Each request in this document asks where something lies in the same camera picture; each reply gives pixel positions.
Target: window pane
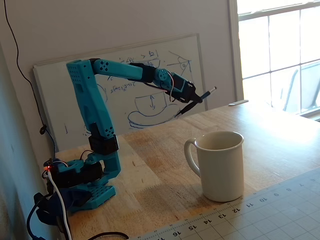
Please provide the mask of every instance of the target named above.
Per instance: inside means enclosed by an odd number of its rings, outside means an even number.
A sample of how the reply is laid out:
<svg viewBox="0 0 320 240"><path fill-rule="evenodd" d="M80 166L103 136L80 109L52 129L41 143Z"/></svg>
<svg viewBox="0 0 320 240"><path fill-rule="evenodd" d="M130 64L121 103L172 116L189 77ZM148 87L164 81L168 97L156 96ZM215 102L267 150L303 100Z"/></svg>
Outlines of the window pane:
<svg viewBox="0 0 320 240"><path fill-rule="evenodd" d="M270 16L271 70L300 63L299 25L299 11Z"/></svg>
<svg viewBox="0 0 320 240"><path fill-rule="evenodd" d="M239 22L242 77L269 72L268 17Z"/></svg>
<svg viewBox="0 0 320 240"><path fill-rule="evenodd" d="M320 59L320 7L301 10L301 61Z"/></svg>
<svg viewBox="0 0 320 240"><path fill-rule="evenodd" d="M319 107L320 61L301 66L301 111Z"/></svg>
<svg viewBox="0 0 320 240"><path fill-rule="evenodd" d="M290 113L300 113L300 67L271 73L272 107Z"/></svg>
<svg viewBox="0 0 320 240"><path fill-rule="evenodd" d="M264 74L243 80L244 99L253 102L263 102L270 104L270 74Z"/></svg>
<svg viewBox="0 0 320 240"><path fill-rule="evenodd" d="M305 0L237 0L238 14L305 3Z"/></svg>

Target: whiteboard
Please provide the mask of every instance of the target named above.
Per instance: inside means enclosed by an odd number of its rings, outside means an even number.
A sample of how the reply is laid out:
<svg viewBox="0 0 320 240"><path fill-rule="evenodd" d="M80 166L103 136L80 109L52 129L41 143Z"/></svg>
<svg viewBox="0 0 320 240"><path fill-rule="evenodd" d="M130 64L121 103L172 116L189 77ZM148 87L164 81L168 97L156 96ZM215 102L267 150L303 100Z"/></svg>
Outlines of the whiteboard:
<svg viewBox="0 0 320 240"><path fill-rule="evenodd" d="M59 151L88 144L90 132L82 119L66 64L76 59L90 58L165 68L193 82L198 95L204 93L196 34L38 63L33 72ZM169 96L163 91L140 82L105 75L95 77L117 135L168 122L186 105L178 101L170 102ZM205 104L202 103L185 115L205 110Z"/></svg>

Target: white wall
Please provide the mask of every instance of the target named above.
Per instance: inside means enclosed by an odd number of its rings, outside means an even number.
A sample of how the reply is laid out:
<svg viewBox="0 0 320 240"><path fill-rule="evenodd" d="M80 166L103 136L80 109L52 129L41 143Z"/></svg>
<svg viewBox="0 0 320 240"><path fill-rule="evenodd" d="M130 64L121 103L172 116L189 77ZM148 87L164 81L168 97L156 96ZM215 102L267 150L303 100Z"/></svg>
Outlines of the white wall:
<svg viewBox="0 0 320 240"><path fill-rule="evenodd" d="M210 109L235 101L227 0L9 0L9 20L20 65L33 80L33 64L61 57L199 33L207 89L218 87ZM0 42L41 165L52 148L28 83L15 66L16 49L0 7Z"/></svg>
<svg viewBox="0 0 320 240"><path fill-rule="evenodd" d="M45 194L27 126L0 45L0 239L28 239L26 220L37 192ZM35 235L54 239L34 216Z"/></svg>

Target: cutting mat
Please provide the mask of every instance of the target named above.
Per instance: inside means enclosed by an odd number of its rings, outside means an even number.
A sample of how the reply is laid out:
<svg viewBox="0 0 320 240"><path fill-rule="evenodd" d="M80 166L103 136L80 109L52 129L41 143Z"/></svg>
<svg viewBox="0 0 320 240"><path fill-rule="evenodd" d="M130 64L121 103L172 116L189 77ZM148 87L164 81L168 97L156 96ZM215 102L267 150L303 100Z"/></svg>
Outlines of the cutting mat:
<svg viewBox="0 0 320 240"><path fill-rule="evenodd" d="M320 240L320 168L134 240Z"/></svg>

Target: mug handle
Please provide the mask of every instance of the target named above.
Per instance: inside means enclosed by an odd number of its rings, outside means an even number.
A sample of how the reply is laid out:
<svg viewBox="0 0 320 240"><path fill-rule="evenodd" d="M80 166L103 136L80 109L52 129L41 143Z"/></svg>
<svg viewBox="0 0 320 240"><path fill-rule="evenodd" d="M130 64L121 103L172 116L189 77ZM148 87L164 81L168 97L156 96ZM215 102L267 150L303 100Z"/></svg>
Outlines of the mug handle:
<svg viewBox="0 0 320 240"><path fill-rule="evenodd" d="M200 170L199 167L195 164L195 161L193 160L191 156L191 144L196 146L195 144L196 139L190 138L187 140L184 144L184 155L187 163L189 164L189 167L194 171L195 174L197 174L200 177Z"/></svg>

